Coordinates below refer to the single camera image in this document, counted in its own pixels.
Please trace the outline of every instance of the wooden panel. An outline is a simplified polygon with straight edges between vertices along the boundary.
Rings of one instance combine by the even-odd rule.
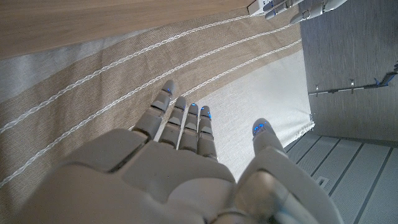
[[[194,19],[252,0],[3,0],[0,59]]]

